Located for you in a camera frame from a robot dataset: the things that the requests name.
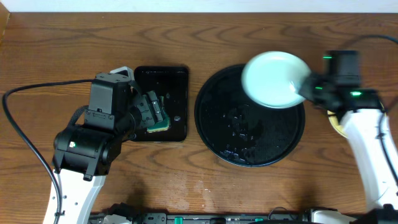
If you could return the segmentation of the round black tray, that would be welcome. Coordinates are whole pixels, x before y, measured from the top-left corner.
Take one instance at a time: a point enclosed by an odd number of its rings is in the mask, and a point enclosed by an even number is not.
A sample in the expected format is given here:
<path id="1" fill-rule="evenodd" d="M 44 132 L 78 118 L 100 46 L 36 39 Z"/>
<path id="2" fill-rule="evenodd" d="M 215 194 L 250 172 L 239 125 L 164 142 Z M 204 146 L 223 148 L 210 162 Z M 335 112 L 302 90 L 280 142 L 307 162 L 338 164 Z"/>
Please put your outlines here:
<path id="1" fill-rule="evenodd" d="M 195 126 L 206 147 L 222 160 L 243 167 L 269 166 L 300 142 L 305 108 L 272 109 L 253 102 L 242 88 L 243 68 L 226 67 L 205 82 L 195 102 Z"/>

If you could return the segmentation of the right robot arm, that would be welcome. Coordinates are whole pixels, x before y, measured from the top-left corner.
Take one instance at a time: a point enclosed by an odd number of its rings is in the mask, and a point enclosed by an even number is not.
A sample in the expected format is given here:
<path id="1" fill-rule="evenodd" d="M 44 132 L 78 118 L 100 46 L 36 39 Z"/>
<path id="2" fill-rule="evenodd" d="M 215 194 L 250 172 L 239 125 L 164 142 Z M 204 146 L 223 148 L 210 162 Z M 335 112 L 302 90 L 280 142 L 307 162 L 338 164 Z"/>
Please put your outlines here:
<path id="1" fill-rule="evenodd" d="M 299 95 L 331 111 L 352 148 L 366 195 L 356 223 L 397 223 L 397 149 L 377 90 L 361 87 L 359 53 L 331 50 L 324 75 L 311 73 Z"/>

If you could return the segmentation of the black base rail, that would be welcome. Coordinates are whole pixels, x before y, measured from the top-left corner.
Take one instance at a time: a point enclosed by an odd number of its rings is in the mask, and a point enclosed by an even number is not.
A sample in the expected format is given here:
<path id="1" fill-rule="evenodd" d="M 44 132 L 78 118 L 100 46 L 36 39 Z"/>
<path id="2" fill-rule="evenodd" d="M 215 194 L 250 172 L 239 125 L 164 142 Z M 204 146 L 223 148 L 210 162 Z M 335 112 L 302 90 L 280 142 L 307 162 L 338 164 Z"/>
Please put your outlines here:
<path id="1" fill-rule="evenodd" d="M 92 213 L 87 224 L 247 224 L 308 223 L 301 215 L 287 212 L 260 215 L 168 213 L 165 210 L 140 209 L 115 203 L 101 213 Z"/>

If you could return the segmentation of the green plate with red stain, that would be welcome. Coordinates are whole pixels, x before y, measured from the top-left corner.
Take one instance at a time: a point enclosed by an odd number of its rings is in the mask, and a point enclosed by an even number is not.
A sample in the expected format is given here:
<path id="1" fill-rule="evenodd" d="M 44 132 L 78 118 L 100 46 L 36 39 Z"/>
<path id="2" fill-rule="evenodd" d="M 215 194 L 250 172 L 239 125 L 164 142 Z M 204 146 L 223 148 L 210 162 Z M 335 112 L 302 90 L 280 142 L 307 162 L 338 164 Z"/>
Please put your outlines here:
<path id="1" fill-rule="evenodd" d="M 305 98 L 299 95 L 303 81 L 311 74 L 309 66 L 287 52 L 261 53 L 244 66 L 241 84 L 255 103 L 273 109 L 291 108 Z"/>

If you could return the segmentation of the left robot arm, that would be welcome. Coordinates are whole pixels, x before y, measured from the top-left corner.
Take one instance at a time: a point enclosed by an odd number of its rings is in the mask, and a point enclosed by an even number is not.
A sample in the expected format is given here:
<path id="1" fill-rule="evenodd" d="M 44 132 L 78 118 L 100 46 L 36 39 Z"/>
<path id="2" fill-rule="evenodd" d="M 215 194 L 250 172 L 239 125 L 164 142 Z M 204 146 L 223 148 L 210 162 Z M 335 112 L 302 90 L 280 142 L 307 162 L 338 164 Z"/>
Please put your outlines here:
<path id="1" fill-rule="evenodd" d="M 44 223 L 86 223 L 122 143 L 164 118 L 160 97 L 141 91 L 130 73 L 97 74 L 89 105 L 55 137 L 56 183 Z"/>

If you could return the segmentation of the yellow plate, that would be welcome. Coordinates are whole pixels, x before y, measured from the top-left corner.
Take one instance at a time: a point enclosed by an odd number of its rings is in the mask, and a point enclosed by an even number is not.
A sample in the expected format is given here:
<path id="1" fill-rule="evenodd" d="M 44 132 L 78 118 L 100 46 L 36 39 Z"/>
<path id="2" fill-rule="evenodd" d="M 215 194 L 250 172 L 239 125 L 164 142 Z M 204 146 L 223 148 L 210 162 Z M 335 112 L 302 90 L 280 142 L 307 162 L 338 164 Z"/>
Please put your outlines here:
<path id="1" fill-rule="evenodd" d="M 339 124 L 338 122 L 338 118 L 336 116 L 336 114 L 334 114 L 331 111 L 327 111 L 327 115 L 328 115 L 328 120 L 332 126 L 332 128 L 341 136 L 343 136 L 344 138 L 347 138 L 347 135 L 345 134 L 345 132 L 343 131 L 343 127 Z"/>

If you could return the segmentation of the green yellow sponge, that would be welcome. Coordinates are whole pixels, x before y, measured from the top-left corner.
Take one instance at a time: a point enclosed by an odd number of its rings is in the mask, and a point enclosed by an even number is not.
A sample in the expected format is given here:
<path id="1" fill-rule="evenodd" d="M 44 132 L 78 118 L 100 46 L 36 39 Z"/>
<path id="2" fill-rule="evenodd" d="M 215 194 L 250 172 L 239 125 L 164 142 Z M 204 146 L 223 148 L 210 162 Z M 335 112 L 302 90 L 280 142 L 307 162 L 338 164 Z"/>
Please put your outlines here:
<path id="1" fill-rule="evenodd" d="M 166 131 L 170 127 L 170 118 L 166 113 L 165 106 L 164 106 L 164 97 L 160 96 L 161 108 L 162 108 L 162 115 L 164 119 L 161 122 L 156 123 L 154 126 L 147 128 L 148 133 L 156 133 L 161 131 Z"/>

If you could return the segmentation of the black rectangular tray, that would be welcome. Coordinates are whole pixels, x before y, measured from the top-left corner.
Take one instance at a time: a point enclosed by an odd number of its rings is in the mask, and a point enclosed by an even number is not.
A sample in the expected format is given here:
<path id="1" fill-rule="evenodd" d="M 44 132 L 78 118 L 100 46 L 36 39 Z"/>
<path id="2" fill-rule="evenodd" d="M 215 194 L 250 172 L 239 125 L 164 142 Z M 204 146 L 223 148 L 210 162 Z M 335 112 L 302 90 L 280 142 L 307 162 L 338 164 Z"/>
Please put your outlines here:
<path id="1" fill-rule="evenodd" d="M 144 92 L 155 91 L 164 97 L 170 127 L 166 131 L 148 133 L 137 130 L 130 140 L 139 142 L 181 142 L 187 136 L 188 68 L 177 66 L 140 66 L 134 78 Z"/>

